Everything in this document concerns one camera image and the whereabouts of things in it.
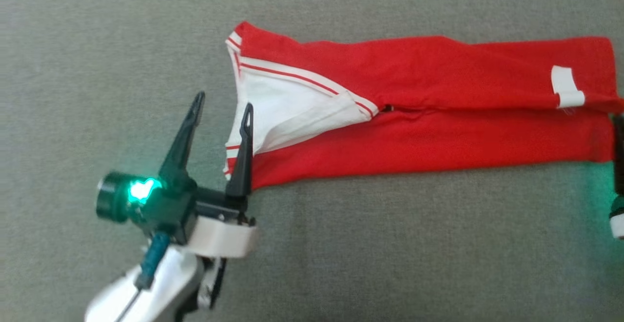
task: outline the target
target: red garment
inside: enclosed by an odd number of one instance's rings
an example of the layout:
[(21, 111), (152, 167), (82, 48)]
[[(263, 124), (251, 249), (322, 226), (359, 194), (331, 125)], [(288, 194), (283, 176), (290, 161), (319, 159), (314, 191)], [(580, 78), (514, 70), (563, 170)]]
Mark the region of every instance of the red garment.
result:
[[(254, 143), (262, 143), (254, 151), (254, 188), (303, 178), (605, 162), (613, 158), (608, 113), (624, 111), (606, 38), (302, 44), (243, 22), (226, 43), (239, 107), (225, 172), (234, 165), (243, 104), (252, 102), (261, 111), (254, 119), (266, 125), (258, 136), (254, 129)], [(298, 100), (306, 89), (313, 95)], [(344, 104), (325, 113), (337, 97)], [(301, 118), (297, 108), (309, 112)], [(303, 126), (318, 114), (327, 115), (314, 121), (321, 127)]]

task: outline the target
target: red fabric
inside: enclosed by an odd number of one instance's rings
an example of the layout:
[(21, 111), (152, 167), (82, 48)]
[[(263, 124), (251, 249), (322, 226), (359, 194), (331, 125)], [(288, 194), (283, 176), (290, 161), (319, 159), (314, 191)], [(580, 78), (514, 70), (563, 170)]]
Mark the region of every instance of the red fabric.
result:
[[(606, 38), (464, 44), (444, 37), (298, 43), (246, 22), (241, 56), (306, 69), (371, 100), (370, 122), (254, 158), (254, 188), (302, 178), (613, 158), (621, 113)], [(557, 109), (553, 66), (572, 68), (583, 106)]]

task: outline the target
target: gray background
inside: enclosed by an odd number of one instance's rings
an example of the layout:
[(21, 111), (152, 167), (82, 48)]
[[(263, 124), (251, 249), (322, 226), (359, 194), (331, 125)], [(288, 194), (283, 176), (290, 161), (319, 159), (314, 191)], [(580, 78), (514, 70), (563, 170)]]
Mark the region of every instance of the gray background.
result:
[[(624, 81), (624, 0), (3, 2), (8, 322), (80, 321), (140, 260), (138, 229), (96, 219), (96, 184), (109, 169), (155, 173), (200, 89), (189, 169), (224, 186), (235, 96), (223, 41), (241, 20), (342, 42), (603, 35)], [(611, 175), (610, 164), (558, 163), (262, 189), (251, 205), (258, 249), (231, 262), (216, 311), (189, 320), (621, 321)]]

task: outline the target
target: green light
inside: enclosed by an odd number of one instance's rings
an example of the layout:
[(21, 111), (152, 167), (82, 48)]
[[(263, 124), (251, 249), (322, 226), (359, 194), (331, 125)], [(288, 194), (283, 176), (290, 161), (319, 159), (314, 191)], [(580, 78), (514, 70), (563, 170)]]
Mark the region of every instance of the green light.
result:
[(145, 182), (131, 182), (130, 188), (128, 189), (128, 201), (139, 202), (145, 205), (147, 198), (150, 197), (150, 194), (156, 188), (162, 188), (162, 183), (154, 178), (148, 178)]

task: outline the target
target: black cable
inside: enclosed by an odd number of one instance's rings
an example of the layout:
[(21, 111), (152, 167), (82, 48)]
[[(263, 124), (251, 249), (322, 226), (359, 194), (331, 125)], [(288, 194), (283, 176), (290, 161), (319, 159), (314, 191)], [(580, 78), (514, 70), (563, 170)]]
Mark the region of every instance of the black cable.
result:
[(130, 302), (128, 302), (128, 304), (125, 306), (125, 308), (123, 309), (123, 311), (121, 311), (121, 315), (119, 315), (119, 317), (115, 320), (115, 322), (121, 322), (123, 320), (123, 318), (125, 317), (125, 315), (128, 313), (128, 311), (130, 311), (130, 309), (132, 308), (132, 305), (134, 305), (134, 302), (136, 302), (136, 300), (138, 299), (138, 295), (141, 293), (141, 289), (137, 289), (136, 293), (134, 293), (134, 296), (132, 296), (132, 299), (130, 300)]

